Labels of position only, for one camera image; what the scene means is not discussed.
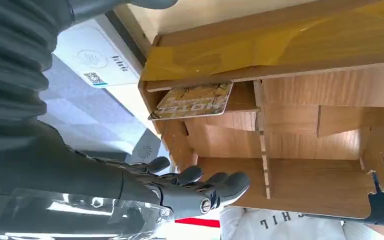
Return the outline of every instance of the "yellow transparent cover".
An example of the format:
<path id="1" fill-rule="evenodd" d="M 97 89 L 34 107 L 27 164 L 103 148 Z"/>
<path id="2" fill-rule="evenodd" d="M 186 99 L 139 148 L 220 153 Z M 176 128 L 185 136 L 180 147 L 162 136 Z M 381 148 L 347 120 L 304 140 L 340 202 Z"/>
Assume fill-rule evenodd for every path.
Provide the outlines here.
<path id="1" fill-rule="evenodd" d="M 203 77 L 384 53 L 384 0 L 320 19 L 302 19 L 175 46 L 153 47 L 144 81 Z"/>

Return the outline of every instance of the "wooden compartment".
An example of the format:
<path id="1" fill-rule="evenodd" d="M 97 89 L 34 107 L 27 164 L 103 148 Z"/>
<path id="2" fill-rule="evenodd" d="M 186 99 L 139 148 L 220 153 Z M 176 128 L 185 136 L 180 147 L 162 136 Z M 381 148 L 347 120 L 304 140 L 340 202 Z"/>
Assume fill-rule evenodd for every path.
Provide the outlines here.
<path id="1" fill-rule="evenodd" d="M 153 45 L 271 28 L 369 2 L 315 1 L 159 35 Z M 384 52 L 145 80 L 139 89 L 150 112 L 172 88 L 234 83 L 224 114 L 154 124 L 180 170 L 247 173 L 251 187 L 237 206 L 365 218 L 368 194 L 376 191 L 373 172 L 384 192 Z"/>
<path id="2" fill-rule="evenodd" d="M 367 194 L 374 193 L 370 175 L 355 160 L 271 159 L 271 199 L 266 198 L 262 162 L 258 158 L 199 157 L 209 178 L 217 172 L 247 173 L 251 187 L 236 206 L 366 218 Z"/>

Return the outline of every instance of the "person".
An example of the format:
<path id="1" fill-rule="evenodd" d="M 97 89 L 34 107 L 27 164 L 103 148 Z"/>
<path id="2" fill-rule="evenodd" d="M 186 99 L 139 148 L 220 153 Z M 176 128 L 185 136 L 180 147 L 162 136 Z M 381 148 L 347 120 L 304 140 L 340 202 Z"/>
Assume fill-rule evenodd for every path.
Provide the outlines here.
<path id="1" fill-rule="evenodd" d="M 363 223 L 235 206 L 221 211 L 220 227 L 221 240 L 384 240 L 384 232 Z"/>

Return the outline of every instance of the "wooden divider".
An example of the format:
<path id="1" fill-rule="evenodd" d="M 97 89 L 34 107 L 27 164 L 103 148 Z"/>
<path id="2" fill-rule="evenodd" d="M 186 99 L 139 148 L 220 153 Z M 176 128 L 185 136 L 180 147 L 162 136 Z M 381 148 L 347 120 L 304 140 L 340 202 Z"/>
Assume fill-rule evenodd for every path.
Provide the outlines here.
<path id="1" fill-rule="evenodd" d="M 263 90 L 264 83 L 262 80 L 254 80 L 254 95 L 255 95 L 255 102 L 259 106 L 259 111 L 257 115 L 257 123 L 258 123 L 258 130 L 259 130 L 259 142 L 260 142 L 260 149 L 261 149 L 261 161 L 262 161 L 262 170 L 264 175 L 264 183 L 265 183 L 265 197 L 267 199 L 270 199 L 272 197 L 272 190 L 271 190 L 271 177 L 270 177 L 270 168 L 269 168 L 269 159 L 267 158 L 266 153 L 266 141 L 264 136 L 264 128 L 265 123 L 267 120 L 267 116 L 265 115 L 265 94 Z"/>

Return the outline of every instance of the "robotic hand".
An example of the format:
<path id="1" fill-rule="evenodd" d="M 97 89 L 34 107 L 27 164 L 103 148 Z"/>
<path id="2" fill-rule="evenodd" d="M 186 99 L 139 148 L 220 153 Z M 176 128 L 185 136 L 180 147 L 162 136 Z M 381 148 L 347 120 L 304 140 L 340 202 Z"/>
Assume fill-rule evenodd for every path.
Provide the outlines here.
<path id="1" fill-rule="evenodd" d="M 243 172 L 232 175 L 218 172 L 205 182 L 199 181 L 203 171 L 197 166 L 191 166 L 179 174 L 155 175 L 170 165 L 166 157 L 157 157 L 149 164 L 133 165 L 107 158 L 94 159 L 128 170 L 136 181 L 155 193 L 161 206 L 174 212 L 176 219 L 204 215 L 212 209 L 232 204 L 250 186 L 250 180 Z"/>

